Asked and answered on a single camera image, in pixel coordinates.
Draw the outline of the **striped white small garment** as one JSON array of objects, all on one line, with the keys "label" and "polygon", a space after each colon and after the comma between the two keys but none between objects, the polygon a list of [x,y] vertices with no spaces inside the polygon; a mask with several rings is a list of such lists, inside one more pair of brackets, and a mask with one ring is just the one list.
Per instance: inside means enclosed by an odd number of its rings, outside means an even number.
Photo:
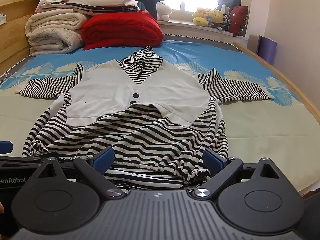
[{"label": "striped white small garment", "polygon": [[110,147],[108,179],[142,188],[195,186],[208,180],[203,152],[228,157],[221,104],[270,99],[257,83],[192,74],[151,47],[72,75],[30,80],[21,96],[50,99],[23,146],[25,157],[93,157]]}]

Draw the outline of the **blue cream patterned bedsheet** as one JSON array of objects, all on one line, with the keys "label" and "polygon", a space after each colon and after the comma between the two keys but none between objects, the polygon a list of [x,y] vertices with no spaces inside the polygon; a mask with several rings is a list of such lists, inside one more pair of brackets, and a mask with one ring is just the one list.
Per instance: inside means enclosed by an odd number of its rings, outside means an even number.
[{"label": "blue cream patterned bedsheet", "polygon": [[[120,60],[133,51],[132,47],[79,49],[66,55],[30,57],[16,64],[1,76],[1,140],[11,141],[13,155],[21,155],[31,127],[50,105],[48,100],[28,99],[17,93],[29,80],[65,76],[77,64],[90,68],[112,59]],[[193,75],[215,69],[226,79],[265,87],[273,99],[221,106],[230,155],[246,163],[271,158],[299,191],[319,180],[319,124],[269,70],[224,43],[210,46],[164,41],[154,52]]]}]

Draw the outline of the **purple bin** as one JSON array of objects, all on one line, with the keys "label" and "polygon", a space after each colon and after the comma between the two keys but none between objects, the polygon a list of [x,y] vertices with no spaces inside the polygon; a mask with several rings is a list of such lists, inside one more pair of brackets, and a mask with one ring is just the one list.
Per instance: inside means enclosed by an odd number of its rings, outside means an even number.
[{"label": "purple bin", "polygon": [[276,58],[278,43],[270,38],[259,36],[256,54],[269,64],[273,64]]}]

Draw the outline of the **red folded blanket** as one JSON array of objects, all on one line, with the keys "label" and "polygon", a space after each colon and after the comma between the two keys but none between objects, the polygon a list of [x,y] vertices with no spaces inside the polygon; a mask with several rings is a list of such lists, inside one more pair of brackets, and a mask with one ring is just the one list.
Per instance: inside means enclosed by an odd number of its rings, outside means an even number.
[{"label": "red folded blanket", "polygon": [[158,46],[163,33],[146,11],[111,12],[93,16],[82,28],[84,50],[101,47]]}]

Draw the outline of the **yellow plush toy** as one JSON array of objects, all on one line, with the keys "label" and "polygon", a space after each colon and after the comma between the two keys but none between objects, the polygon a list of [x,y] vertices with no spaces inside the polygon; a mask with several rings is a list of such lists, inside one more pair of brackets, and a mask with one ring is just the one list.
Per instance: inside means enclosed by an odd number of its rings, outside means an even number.
[{"label": "yellow plush toy", "polygon": [[214,27],[223,23],[224,14],[219,10],[197,8],[192,23],[201,27]]}]

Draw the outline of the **dark red cushion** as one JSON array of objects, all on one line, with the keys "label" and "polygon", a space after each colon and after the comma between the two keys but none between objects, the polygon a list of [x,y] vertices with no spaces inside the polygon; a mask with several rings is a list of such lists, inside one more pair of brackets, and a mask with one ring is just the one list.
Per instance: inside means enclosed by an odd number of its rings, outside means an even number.
[{"label": "dark red cushion", "polygon": [[230,25],[229,32],[233,34],[234,37],[240,36],[247,25],[249,16],[248,6],[235,6],[230,12]]}]

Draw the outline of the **white folded bedding stack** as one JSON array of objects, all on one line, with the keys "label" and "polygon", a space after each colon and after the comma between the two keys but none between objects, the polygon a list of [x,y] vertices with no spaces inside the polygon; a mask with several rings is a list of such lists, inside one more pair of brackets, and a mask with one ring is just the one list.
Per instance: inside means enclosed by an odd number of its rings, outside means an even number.
[{"label": "white folded bedding stack", "polygon": [[40,0],[35,12],[41,12],[44,9],[52,8],[54,5],[67,3],[76,4],[82,7],[85,6],[85,8],[124,7],[124,9],[128,9],[132,12],[140,11],[137,1],[134,0]]}]

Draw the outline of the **white plush toy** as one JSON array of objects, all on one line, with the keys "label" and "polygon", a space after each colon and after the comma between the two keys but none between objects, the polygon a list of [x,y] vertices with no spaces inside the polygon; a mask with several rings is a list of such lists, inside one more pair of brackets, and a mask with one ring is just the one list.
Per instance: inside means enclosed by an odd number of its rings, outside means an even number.
[{"label": "white plush toy", "polygon": [[156,4],[156,9],[157,9],[157,20],[169,22],[170,14],[172,13],[171,7],[166,5],[164,2],[158,2]]}]

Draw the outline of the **wooden bed frame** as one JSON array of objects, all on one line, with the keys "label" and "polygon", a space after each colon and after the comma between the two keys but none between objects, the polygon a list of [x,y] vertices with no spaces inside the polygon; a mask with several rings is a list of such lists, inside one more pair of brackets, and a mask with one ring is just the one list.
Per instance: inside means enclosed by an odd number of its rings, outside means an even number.
[{"label": "wooden bed frame", "polygon": [[[14,68],[16,64],[29,58],[29,46],[24,34],[24,26],[28,18],[34,13],[38,2],[39,0],[12,0],[1,3],[1,14],[7,18],[7,21],[1,25],[1,76]],[[195,35],[168,35],[164,41],[204,43],[210,46],[217,46],[219,43],[222,43],[197,38]],[[283,73],[249,51],[246,47],[237,43],[227,45],[234,46],[241,53],[248,55],[269,70],[279,81],[283,82],[286,87],[295,94],[297,99],[304,104],[319,124],[319,110],[316,109],[313,103]],[[299,192],[305,194],[318,187],[319,180]]]}]

